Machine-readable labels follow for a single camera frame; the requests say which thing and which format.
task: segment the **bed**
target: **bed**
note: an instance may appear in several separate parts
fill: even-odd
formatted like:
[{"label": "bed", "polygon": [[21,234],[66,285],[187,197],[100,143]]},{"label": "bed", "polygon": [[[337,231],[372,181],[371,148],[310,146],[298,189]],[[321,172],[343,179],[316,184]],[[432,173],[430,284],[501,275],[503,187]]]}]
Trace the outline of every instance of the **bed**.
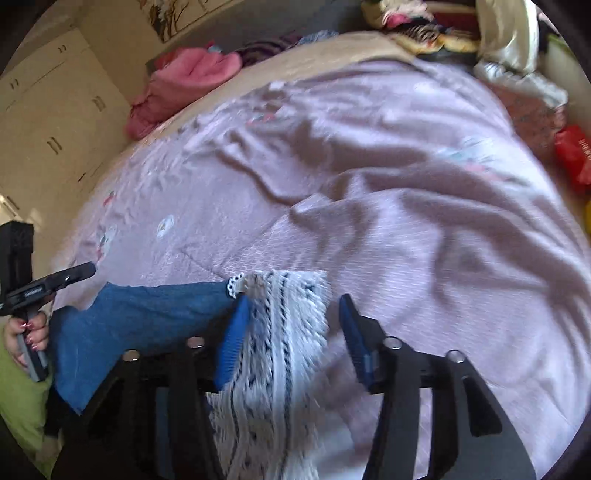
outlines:
[{"label": "bed", "polygon": [[[86,261],[97,275],[55,308],[85,308],[107,282],[326,271],[333,299],[350,293],[390,335],[437,355],[465,351],[539,478],[589,409],[580,226],[486,87],[377,33],[245,69],[124,152],[53,266]],[[333,303],[327,388],[311,393],[329,419],[316,467],[361,478],[380,398],[356,383],[335,313]],[[417,477],[428,427],[425,414]]]}]

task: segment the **silver bolt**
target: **silver bolt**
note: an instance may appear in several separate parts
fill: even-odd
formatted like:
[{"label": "silver bolt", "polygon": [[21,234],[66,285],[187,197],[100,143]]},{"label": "silver bolt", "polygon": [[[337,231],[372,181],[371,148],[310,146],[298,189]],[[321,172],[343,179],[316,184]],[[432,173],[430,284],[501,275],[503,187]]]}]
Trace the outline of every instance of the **silver bolt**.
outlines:
[{"label": "silver bolt", "polygon": [[193,349],[201,348],[205,346],[205,340],[203,339],[203,337],[191,337],[187,340],[187,346]]},{"label": "silver bolt", "polygon": [[137,360],[139,360],[139,352],[137,350],[127,350],[123,354],[124,362],[135,362]]},{"label": "silver bolt", "polygon": [[459,350],[449,350],[447,353],[447,358],[449,358],[452,362],[461,364],[466,359],[466,355],[464,355]]},{"label": "silver bolt", "polygon": [[390,350],[398,350],[402,348],[402,340],[396,337],[386,337],[383,341],[383,345]]}]

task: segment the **white lace fabric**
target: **white lace fabric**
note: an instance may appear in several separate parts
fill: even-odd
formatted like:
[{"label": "white lace fabric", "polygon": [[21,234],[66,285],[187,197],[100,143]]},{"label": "white lace fabric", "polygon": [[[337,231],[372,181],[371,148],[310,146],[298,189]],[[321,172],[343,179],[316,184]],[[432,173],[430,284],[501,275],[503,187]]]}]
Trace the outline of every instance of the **white lace fabric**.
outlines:
[{"label": "white lace fabric", "polygon": [[234,378],[212,394],[210,419],[228,480],[316,480],[314,398],[326,347],[330,289],[324,272],[270,271],[232,277],[252,323]]}]

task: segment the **green sleeve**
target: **green sleeve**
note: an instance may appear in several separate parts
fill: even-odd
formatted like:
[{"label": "green sleeve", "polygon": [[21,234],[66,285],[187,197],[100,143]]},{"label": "green sleeve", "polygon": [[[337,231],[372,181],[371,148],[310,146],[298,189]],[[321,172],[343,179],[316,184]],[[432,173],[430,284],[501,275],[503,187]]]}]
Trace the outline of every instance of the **green sleeve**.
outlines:
[{"label": "green sleeve", "polygon": [[[0,333],[0,414],[14,439],[34,462],[43,442],[46,402],[52,377],[44,382],[32,382],[4,347],[4,326],[0,326]],[[49,478],[54,463],[55,459],[35,465]]]}]

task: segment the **red bag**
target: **red bag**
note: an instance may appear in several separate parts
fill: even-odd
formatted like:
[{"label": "red bag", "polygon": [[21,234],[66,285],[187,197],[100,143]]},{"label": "red bag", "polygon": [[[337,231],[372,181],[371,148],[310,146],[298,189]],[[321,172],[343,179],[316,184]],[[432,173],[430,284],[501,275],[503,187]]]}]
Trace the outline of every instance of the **red bag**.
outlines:
[{"label": "red bag", "polygon": [[554,139],[558,160],[578,191],[591,185],[591,145],[578,125],[562,129]]}]

